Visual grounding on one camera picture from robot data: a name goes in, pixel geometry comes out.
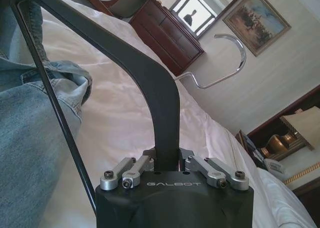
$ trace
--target lampshade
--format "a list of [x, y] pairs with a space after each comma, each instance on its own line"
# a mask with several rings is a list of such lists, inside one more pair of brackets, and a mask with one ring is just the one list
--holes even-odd
[[314, 106], [280, 119], [293, 133], [298, 132], [307, 146], [312, 149], [320, 146], [320, 108]]

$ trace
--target wooden chest of drawers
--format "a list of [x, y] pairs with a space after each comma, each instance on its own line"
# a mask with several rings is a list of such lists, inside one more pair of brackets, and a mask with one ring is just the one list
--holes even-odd
[[176, 76], [204, 52], [199, 42], [156, 0], [147, 0], [130, 24]]

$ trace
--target mirror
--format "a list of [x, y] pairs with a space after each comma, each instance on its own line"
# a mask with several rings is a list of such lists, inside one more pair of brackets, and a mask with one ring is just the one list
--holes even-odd
[[171, 13], [197, 39], [237, 0], [177, 0]]

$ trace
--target black screw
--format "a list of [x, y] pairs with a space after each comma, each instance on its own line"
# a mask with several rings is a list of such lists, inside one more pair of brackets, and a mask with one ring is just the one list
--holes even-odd
[[241, 171], [241, 170], [237, 170], [235, 173], [234, 173], [235, 177], [239, 178], [239, 179], [244, 179], [246, 177], [246, 174]]
[[107, 170], [103, 175], [106, 179], [112, 179], [114, 177], [114, 172], [112, 170]]
[[124, 179], [124, 180], [122, 181], [122, 186], [123, 186], [123, 188], [125, 188], [126, 190], [130, 189], [131, 186], [132, 186], [132, 180], [130, 180], [130, 179]]
[[226, 180], [225, 179], [219, 179], [218, 182], [217, 182], [217, 186], [219, 188], [222, 188], [222, 189], [226, 188], [226, 186], [227, 186]]

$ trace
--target nightstand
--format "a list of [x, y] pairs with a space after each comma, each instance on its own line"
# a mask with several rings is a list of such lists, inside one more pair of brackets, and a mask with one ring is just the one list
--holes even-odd
[[291, 177], [303, 171], [301, 176], [294, 177], [286, 186], [299, 198], [316, 225], [320, 227], [320, 165], [318, 162], [320, 162], [320, 147], [315, 147], [314, 150], [304, 147], [280, 161]]

